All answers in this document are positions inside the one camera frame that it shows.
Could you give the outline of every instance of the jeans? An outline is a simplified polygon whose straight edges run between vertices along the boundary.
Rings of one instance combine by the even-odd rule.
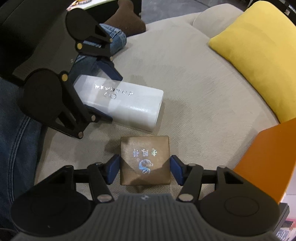
[[[101,27],[113,38],[111,54],[126,45],[126,35],[106,24]],[[95,57],[78,56],[70,73],[96,75]],[[0,228],[14,229],[10,218],[13,201],[34,185],[35,170],[42,152],[46,127],[24,115],[17,105],[19,87],[0,78]]]

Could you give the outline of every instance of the beige sofa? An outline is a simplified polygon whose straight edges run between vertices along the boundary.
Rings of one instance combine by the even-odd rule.
[[[120,153],[121,136],[168,135],[171,155],[183,162],[234,168],[257,133],[278,123],[244,77],[207,45],[240,14],[222,4],[148,24],[147,32],[128,38],[114,63],[124,81],[164,91],[157,128],[147,133],[119,123],[92,123],[81,140],[49,129],[36,182],[64,165],[81,169],[106,162]],[[91,198],[87,185],[77,190]],[[122,192],[175,197],[180,186],[173,177],[171,185],[121,186],[118,174],[110,190],[114,197]],[[202,188],[203,194],[210,191],[212,186]]]

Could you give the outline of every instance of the orange panel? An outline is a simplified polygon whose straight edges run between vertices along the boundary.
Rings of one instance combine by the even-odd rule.
[[[296,164],[296,118],[261,131],[234,171],[278,203]]]

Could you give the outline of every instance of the gold jewelry box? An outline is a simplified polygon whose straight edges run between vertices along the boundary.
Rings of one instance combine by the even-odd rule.
[[[121,185],[170,184],[168,136],[121,138]]]

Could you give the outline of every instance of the yellow cushion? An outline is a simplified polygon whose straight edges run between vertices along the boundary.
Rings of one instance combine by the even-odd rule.
[[[242,73],[280,122],[296,117],[296,26],[274,5],[254,3],[209,46]]]

